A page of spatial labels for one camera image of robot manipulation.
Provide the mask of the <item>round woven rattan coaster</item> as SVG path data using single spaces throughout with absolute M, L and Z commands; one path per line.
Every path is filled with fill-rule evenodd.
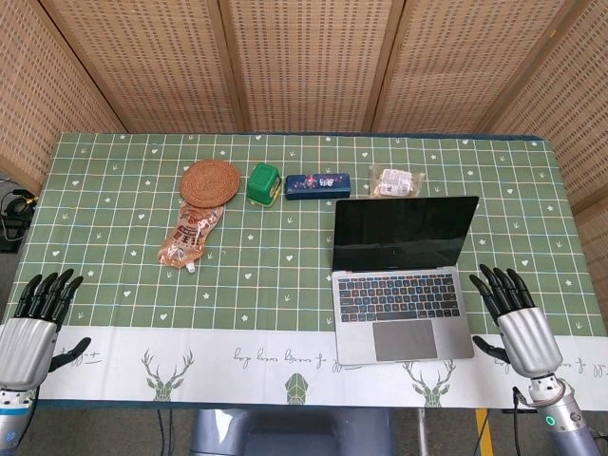
M 225 204 L 237 192 L 240 176 L 237 168 L 228 161 L 197 161 L 184 171 L 180 194 L 183 200 L 199 208 L 212 208 Z

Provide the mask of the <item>green grid tablecloth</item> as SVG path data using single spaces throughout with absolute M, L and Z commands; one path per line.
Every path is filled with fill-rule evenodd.
M 527 380 L 483 353 L 344 366 L 335 353 L 331 200 L 236 195 L 194 272 L 160 265 L 183 173 L 220 159 L 242 176 L 345 173 L 364 198 L 376 165 L 421 173 L 426 196 L 476 195 L 458 261 L 513 268 L 556 334 L 580 406 L 608 410 L 608 334 L 548 142 L 489 138 L 65 133 L 55 146 L 7 309 L 36 275 L 83 278 L 56 349 L 49 402 L 505 408 Z

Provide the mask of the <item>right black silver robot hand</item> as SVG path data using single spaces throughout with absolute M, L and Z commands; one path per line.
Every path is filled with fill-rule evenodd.
M 480 264 L 485 279 L 469 277 L 478 290 L 503 344 L 487 343 L 479 335 L 473 343 L 485 354 L 508 365 L 529 379 L 548 377 L 563 361 L 545 313 L 537 307 L 523 278 L 513 269 L 501 270 Z

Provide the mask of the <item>silver laptop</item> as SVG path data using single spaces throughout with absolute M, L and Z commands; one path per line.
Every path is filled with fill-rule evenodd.
M 332 298 L 345 366 L 473 356 L 457 262 L 476 196 L 341 199 Z

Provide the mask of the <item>green plastic container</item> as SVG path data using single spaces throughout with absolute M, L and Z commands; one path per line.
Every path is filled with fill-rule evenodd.
M 253 169 L 246 186 L 246 197 L 255 204 L 271 206 L 280 190 L 281 177 L 276 167 L 259 162 Z

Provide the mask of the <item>clear snack packet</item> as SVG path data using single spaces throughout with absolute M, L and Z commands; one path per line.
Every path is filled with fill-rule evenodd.
M 416 198 L 426 177 L 384 164 L 372 164 L 369 170 L 369 196 L 375 199 Z

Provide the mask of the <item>dark blue pencil case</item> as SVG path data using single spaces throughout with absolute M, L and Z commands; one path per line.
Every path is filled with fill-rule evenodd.
M 290 175 L 285 180 L 287 200 L 347 199 L 351 195 L 349 174 Z

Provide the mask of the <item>orange sauce pouch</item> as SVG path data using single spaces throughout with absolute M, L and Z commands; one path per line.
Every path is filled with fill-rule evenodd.
M 157 255 L 161 265 L 185 268 L 190 274 L 203 255 L 205 242 L 224 213 L 224 206 L 200 208 L 184 203 L 175 228 L 164 240 Z

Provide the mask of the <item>metal table leg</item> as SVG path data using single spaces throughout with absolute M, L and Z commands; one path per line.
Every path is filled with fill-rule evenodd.
M 428 456 L 425 412 L 426 412 L 426 410 L 424 408 L 418 408 L 416 410 L 419 456 Z

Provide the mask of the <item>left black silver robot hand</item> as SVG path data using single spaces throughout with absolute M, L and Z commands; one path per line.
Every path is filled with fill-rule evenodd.
M 24 287 L 12 317 L 0 331 L 0 390 L 37 389 L 47 375 L 80 357 L 91 343 L 81 339 L 69 351 L 55 346 L 73 297 L 84 281 L 72 269 L 36 275 Z

